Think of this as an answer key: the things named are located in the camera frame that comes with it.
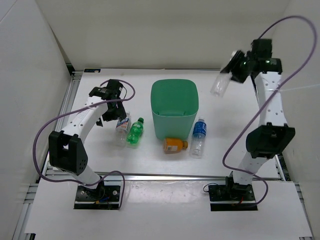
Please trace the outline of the blue label clear bottle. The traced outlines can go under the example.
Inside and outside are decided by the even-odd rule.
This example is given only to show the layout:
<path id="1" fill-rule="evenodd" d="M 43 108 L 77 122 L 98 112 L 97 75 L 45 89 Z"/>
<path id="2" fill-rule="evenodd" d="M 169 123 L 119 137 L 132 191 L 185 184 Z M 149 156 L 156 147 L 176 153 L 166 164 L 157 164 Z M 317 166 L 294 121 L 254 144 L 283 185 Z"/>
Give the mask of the blue label clear bottle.
<path id="1" fill-rule="evenodd" d="M 200 116 L 196 123 L 194 124 L 192 136 L 191 136 L 191 146 L 189 154 L 192 158 L 201 159 L 204 153 L 205 140 L 207 135 L 207 124 L 205 123 L 205 118 Z"/>

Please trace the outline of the clear unlabelled plastic bottle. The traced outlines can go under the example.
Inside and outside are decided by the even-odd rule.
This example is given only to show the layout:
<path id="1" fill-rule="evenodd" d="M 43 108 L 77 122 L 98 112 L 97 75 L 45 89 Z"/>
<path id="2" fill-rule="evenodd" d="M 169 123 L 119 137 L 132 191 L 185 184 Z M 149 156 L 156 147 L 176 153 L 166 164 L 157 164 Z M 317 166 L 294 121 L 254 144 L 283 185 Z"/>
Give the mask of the clear unlabelled plastic bottle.
<path id="1" fill-rule="evenodd" d="M 210 90 L 210 93 L 215 97 L 222 98 L 231 82 L 231 73 L 219 73 Z"/>

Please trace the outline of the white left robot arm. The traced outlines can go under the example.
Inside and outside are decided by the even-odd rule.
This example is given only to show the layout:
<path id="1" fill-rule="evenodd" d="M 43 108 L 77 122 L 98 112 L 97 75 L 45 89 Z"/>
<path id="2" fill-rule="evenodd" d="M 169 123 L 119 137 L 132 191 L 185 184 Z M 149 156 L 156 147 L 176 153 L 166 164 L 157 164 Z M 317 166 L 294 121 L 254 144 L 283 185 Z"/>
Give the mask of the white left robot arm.
<path id="1" fill-rule="evenodd" d="M 103 198 L 105 188 L 98 182 L 101 177 L 88 166 L 84 142 L 94 126 L 102 127 L 103 121 L 123 120 L 127 116 L 120 101 L 123 88 L 117 79 L 108 80 L 105 87 L 94 87 L 84 105 L 86 109 L 48 137 L 50 165 L 81 182 L 93 200 Z"/>

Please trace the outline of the white orange label clear bottle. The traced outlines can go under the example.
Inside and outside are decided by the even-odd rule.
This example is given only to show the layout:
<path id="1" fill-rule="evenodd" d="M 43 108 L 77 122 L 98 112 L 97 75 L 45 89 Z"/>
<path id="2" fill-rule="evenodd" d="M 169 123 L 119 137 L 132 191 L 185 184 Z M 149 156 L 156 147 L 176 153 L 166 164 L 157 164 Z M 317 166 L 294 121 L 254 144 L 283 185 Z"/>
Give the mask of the white orange label clear bottle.
<path id="1" fill-rule="evenodd" d="M 127 142 L 127 136 L 131 128 L 131 113 L 126 112 L 126 117 L 118 120 L 115 127 L 115 143 L 119 147 L 124 147 Z"/>

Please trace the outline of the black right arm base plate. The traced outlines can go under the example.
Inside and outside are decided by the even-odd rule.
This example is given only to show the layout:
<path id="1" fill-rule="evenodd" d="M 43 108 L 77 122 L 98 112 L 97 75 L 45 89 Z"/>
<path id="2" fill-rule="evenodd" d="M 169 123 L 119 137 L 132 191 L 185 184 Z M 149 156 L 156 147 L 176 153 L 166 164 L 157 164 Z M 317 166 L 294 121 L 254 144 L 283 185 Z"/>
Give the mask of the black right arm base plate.
<path id="1" fill-rule="evenodd" d="M 256 198 L 251 185 L 245 193 L 230 193 L 226 185 L 208 183 L 202 188 L 209 194 L 211 212 L 257 211 Z"/>

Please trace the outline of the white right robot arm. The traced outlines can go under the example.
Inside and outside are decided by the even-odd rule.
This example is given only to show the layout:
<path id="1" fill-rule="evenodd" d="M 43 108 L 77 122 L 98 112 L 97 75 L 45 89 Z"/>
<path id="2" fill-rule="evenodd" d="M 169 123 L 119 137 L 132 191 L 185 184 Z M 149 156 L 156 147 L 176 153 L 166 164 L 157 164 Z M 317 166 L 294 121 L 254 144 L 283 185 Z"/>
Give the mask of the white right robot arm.
<path id="1" fill-rule="evenodd" d="M 244 83 L 250 77 L 259 107 L 258 127 L 247 135 L 246 153 L 226 179 L 224 193 L 230 200 L 236 200 L 249 191 L 262 165 L 280 154 L 296 131 L 288 126 L 283 112 L 281 93 L 277 89 L 282 78 L 282 63 L 272 57 L 271 39 L 255 39 L 249 51 L 234 52 L 220 72 L 237 83 Z"/>

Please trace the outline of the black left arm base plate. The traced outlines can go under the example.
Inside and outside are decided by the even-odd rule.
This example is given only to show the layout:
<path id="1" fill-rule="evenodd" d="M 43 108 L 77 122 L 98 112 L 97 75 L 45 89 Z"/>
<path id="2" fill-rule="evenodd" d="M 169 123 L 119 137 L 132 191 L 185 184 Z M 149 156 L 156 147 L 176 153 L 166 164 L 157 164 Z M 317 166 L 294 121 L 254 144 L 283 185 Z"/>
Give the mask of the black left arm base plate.
<path id="1" fill-rule="evenodd" d="M 75 210 L 119 210 L 122 203 L 123 187 L 119 184 L 99 183 L 96 189 L 77 186 Z"/>

